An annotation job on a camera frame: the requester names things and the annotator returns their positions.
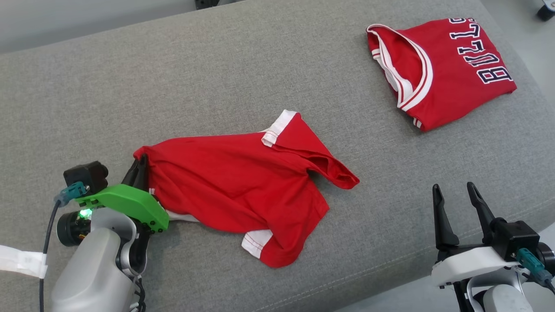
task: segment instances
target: teal connector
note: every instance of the teal connector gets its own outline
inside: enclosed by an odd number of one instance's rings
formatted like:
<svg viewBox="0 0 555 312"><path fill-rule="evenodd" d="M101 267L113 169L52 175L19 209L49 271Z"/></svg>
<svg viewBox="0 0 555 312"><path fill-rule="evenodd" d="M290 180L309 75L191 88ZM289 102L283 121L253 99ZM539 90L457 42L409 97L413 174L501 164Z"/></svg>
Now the teal connector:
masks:
<svg viewBox="0 0 555 312"><path fill-rule="evenodd" d="M72 185L63 189L56 197L54 197L54 202L60 202L60 207L66 206L72 199L81 197L88 192L88 186L85 186L83 182L75 182Z"/></svg>
<svg viewBox="0 0 555 312"><path fill-rule="evenodd" d="M546 287L548 283L551 283L553 276L530 250L520 248L517 251L517 261L530 271L530 274L540 286Z"/></svg>

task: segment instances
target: green led light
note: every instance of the green led light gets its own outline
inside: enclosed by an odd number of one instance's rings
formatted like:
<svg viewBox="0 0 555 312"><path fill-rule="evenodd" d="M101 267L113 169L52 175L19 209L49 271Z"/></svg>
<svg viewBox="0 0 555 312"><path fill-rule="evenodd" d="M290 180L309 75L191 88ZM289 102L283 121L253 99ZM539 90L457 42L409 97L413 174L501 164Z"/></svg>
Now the green led light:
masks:
<svg viewBox="0 0 555 312"><path fill-rule="evenodd" d="M79 211L79 216L83 219L89 218L91 214L93 214L92 209L85 209L85 210Z"/></svg>

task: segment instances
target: wheel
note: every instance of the wheel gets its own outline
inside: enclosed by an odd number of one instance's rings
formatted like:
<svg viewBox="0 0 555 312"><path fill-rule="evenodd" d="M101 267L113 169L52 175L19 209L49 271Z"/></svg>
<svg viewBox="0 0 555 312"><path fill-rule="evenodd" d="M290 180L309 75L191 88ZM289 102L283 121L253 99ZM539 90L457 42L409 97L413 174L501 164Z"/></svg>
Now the wheel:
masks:
<svg viewBox="0 0 555 312"><path fill-rule="evenodd" d="M555 12L550 10L548 7L543 6L541 9L539 9L536 15L545 22L552 18L555 15Z"/></svg>

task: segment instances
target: red jersey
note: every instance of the red jersey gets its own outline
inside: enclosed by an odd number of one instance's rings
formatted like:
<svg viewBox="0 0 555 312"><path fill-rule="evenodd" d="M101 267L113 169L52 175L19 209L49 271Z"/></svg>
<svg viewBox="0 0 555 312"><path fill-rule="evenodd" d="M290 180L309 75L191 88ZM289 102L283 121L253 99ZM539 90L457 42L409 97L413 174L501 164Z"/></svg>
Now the red jersey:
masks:
<svg viewBox="0 0 555 312"><path fill-rule="evenodd" d="M397 107L422 131L517 88L473 18L440 19L403 31L373 24L366 32L372 57L397 94Z"/></svg>
<svg viewBox="0 0 555 312"><path fill-rule="evenodd" d="M298 257L329 209L308 171L343 189L359 182L289 110L264 132L175 138L133 155L144 153L150 192L173 219L246 233L243 248L272 267Z"/></svg>

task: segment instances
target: gray fabric surface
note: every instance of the gray fabric surface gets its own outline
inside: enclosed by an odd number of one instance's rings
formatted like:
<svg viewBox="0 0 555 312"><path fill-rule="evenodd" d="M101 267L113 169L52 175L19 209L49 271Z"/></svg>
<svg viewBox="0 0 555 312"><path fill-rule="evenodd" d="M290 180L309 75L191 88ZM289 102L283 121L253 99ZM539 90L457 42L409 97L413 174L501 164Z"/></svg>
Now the gray fabric surface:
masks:
<svg viewBox="0 0 555 312"><path fill-rule="evenodd" d="M422 134L396 109L365 28L445 17L475 17L518 90ZM331 210L281 269L242 250L241 235L171 224L150 243L149 311L329 311L422 277L434 183L464 242L480 239L469 180L496 215L537 230L555 221L555 112L478 0L257 0L1 55L0 244L41 250L71 166L100 160L117 183L141 145L259 131L284 108L360 185L315 178ZM73 250L53 236L47 296ZM37 279L0 279L2 310L37 311Z"/></svg>

